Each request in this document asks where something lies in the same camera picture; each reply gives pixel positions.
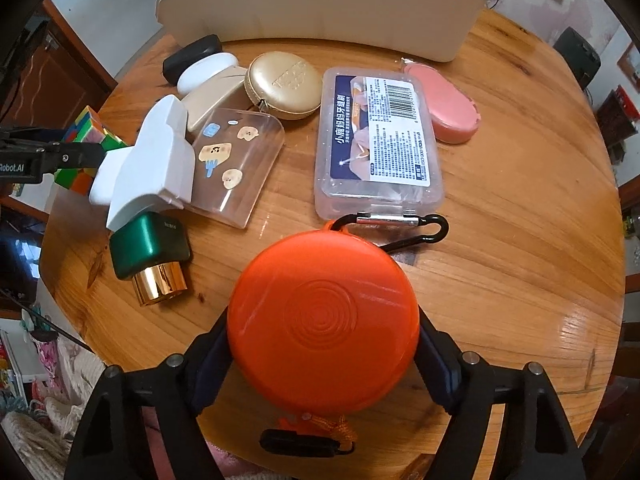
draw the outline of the orange disc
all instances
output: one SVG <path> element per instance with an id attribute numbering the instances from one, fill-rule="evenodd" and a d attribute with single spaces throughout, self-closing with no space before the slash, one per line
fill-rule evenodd
<path id="1" fill-rule="evenodd" d="M 382 398 L 414 358 L 418 303 L 402 269 L 350 234 L 284 238 L 244 270 L 227 317 L 247 380 L 294 414 L 336 415 Z"/>

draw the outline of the wooden table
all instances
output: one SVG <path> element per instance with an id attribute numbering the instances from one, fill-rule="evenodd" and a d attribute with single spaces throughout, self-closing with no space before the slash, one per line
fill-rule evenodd
<path id="1" fill-rule="evenodd" d="M 174 92 L 161 63 L 177 49 L 165 37 L 143 56 L 100 112 L 127 142 L 145 113 Z M 241 65 L 286 50 L 324 72 L 331 66 L 398 70 L 401 54 L 315 40 L 226 45 Z M 537 37 L 483 12 L 456 59 L 438 69 L 478 104 L 482 125 L 461 146 L 438 146 L 450 234 L 405 255 L 402 268 L 434 325 L 463 350 L 492 364 L 542 363 L 581 439 L 609 378 L 622 317 L 624 271 L 620 204 L 596 121 L 564 60 Z M 246 230 L 188 212 L 191 291 L 141 308 L 116 279 L 106 251 L 104 213 L 72 192 L 58 195 L 42 249 L 41 274 L 62 310 L 108 364 L 152 367 L 207 331 L 236 279 L 261 250 L 319 228 L 313 172 L 318 114 L 285 124 L 286 146 Z M 260 432 L 278 410 L 232 367 L 220 396 L 200 417 L 208 440 L 302 479 L 418 478 L 448 416 L 434 405 L 412 365 L 371 409 L 353 414 L 358 450 L 332 460 L 263 452 Z M 494 409 L 476 478 L 488 476 L 502 409 Z"/>

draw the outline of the metal screw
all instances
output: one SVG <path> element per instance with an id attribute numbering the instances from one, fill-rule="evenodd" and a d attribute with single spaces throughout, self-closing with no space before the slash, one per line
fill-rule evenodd
<path id="1" fill-rule="evenodd" d="M 480 356 L 471 350 L 467 350 L 462 354 L 462 360 L 469 365 L 477 365 L 480 362 Z"/>
<path id="2" fill-rule="evenodd" d="M 534 375 L 542 375 L 542 373 L 545 371 L 542 365 L 535 361 L 530 362 L 527 365 L 527 369 L 529 370 L 529 372 L 531 372 Z"/>
<path id="3" fill-rule="evenodd" d="M 184 362 L 184 356 L 182 354 L 171 354 L 167 359 L 166 363 L 171 368 L 177 368 Z"/>
<path id="4" fill-rule="evenodd" d="M 104 371 L 104 375 L 107 379 L 113 379 L 121 371 L 122 369 L 118 365 L 112 365 Z"/>

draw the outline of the green bottle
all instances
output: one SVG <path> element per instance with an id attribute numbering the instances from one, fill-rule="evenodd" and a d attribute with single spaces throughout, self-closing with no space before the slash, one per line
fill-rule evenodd
<path id="1" fill-rule="evenodd" d="M 180 262 L 191 257 L 182 224 L 153 211 L 136 216 L 109 239 L 113 270 L 133 280 L 140 305 L 168 300 L 187 290 Z"/>

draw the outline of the pink case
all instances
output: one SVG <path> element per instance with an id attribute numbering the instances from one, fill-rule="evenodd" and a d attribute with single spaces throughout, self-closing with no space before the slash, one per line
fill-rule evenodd
<path id="1" fill-rule="evenodd" d="M 436 139 L 449 144 L 467 142 L 480 125 L 476 104 L 430 66 L 408 62 L 402 71 L 420 81 Z"/>

